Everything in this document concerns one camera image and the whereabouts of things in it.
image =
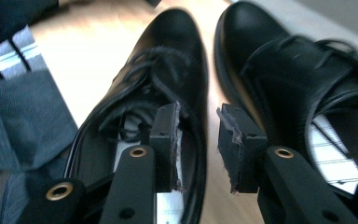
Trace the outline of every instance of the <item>shoelace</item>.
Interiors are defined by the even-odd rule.
[[[282,40],[277,50],[284,48],[295,40],[310,42],[308,39],[300,35],[291,35]],[[315,68],[322,67],[333,56],[338,56],[351,64],[358,66],[358,50],[352,44],[338,39],[322,39],[314,42],[318,47],[325,50],[324,56],[315,64]]]
[[[147,49],[142,52],[137,53],[134,55],[128,62],[127,65],[133,66],[133,68],[126,74],[126,76],[123,78],[124,82],[127,82],[131,79],[131,77],[138,73],[139,71],[146,70],[146,73],[150,75],[153,72],[153,67],[157,62],[165,63],[169,67],[170,75],[172,75],[173,79],[176,82],[181,81],[181,74],[178,74],[177,72],[174,72],[174,67],[172,67],[172,60],[175,60],[175,63],[180,63],[184,65],[185,67],[189,67],[193,62],[195,62],[195,59],[189,55],[185,54],[180,50],[172,49],[172,48],[166,48],[166,47],[156,47],[152,49]],[[141,89],[143,94],[146,95],[160,95],[159,90],[157,90],[153,84],[148,83],[146,85],[143,85]],[[144,101],[143,102],[143,109],[146,107],[150,107],[149,109],[157,110],[157,107],[155,104]],[[131,115],[136,117],[138,120],[140,120],[140,123],[138,125],[138,129],[129,129],[125,128],[125,118],[126,115]],[[138,142],[145,137],[146,133],[150,132],[150,129],[152,127],[152,122],[149,119],[146,119],[142,113],[131,113],[131,111],[126,112],[126,114],[122,115],[120,117],[120,124],[118,127],[111,127],[109,128],[109,132],[116,131],[120,134],[120,139],[109,137],[109,141],[112,142],[119,142],[124,141],[126,143],[134,143]]]

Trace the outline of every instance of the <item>black plastic mount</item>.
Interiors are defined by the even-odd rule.
[[[155,153],[125,149],[115,174],[85,189],[76,179],[53,181],[27,204],[19,224],[156,223]]]
[[[266,223],[358,223],[298,152],[270,147],[260,166],[257,200]]]
[[[149,145],[156,152],[156,192],[171,192],[178,180],[175,158],[178,106],[170,104],[160,107],[149,135]]]
[[[134,146],[121,153],[100,224],[156,223],[155,153]]]
[[[255,179],[256,158],[268,147],[264,133],[242,109],[222,105],[220,117],[219,150],[231,182],[231,192],[257,193]]]
[[[267,137],[236,106],[222,105],[217,113],[219,150],[231,191],[259,189],[257,200],[266,223],[358,223],[353,209],[344,205],[299,153],[269,147]]]

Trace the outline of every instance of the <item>black leather shoe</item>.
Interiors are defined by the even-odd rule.
[[[207,92],[207,62],[195,22],[181,9],[162,12],[145,29],[110,90],[79,129],[65,177],[76,178],[86,187],[93,185],[113,173],[121,148],[151,147],[156,124],[173,122],[174,142],[167,148],[173,159],[173,184],[157,192],[182,194],[179,200],[176,195],[176,201],[165,202],[172,211],[158,204],[158,221],[197,223],[206,178]],[[158,117],[167,105],[174,108],[173,120]],[[170,158],[159,161],[154,149],[158,168],[170,163]],[[158,172],[164,171],[157,170],[156,188],[168,178]],[[164,212],[172,217],[166,218]]]
[[[214,58],[228,99],[259,118],[270,144],[298,150],[330,184],[354,192],[358,54],[351,45],[290,35],[262,8],[239,2],[218,22]]]

